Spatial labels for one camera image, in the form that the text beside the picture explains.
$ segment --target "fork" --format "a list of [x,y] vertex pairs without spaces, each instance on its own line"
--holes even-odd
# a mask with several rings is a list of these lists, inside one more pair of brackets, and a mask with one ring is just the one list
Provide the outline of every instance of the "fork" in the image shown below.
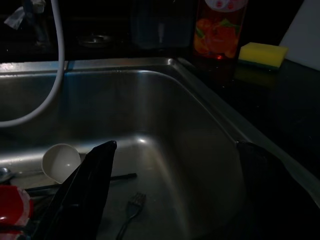
[[142,209],[144,208],[145,202],[146,195],[141,192],[137,192],[134,196],[130,198],[125,209],[126,220],[122,225],[118,235],[116,236],[116,240],[123,239],[129,223],[132,219],[134,219],[141,213]]

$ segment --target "white cutting board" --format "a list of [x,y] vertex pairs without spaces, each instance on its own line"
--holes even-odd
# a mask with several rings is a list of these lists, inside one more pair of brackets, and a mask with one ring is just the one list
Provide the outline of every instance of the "white cutting board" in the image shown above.
[[286,59],[320,71],[320,0],[304,0],[280,46]]

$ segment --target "faucet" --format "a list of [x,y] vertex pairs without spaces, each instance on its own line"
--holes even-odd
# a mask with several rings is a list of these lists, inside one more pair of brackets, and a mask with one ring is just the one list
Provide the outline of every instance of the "faucet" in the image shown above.
[[22,0],[22,6],[28,24],[34,29],[37,44],[42,47],[50,46],[48,28],[43,15],[46,2],[44,0]]

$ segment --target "sponge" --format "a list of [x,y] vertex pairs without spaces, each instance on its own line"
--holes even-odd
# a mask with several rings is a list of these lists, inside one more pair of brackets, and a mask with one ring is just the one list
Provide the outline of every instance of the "sponge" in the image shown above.
[[283,62],[287,47],[250,42],[240,49],[239,61],[268,69],[278,69]]

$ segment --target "spoon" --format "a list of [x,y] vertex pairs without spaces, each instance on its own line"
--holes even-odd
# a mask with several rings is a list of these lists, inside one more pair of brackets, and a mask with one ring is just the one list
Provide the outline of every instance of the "spoon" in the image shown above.
[[43,171],[19,171],[13,173],[10,169],[6,167],[0,167],[0,184],[12,179],[13,177],[20,177],[25,175],[35,175],[35,174],[41,174]]

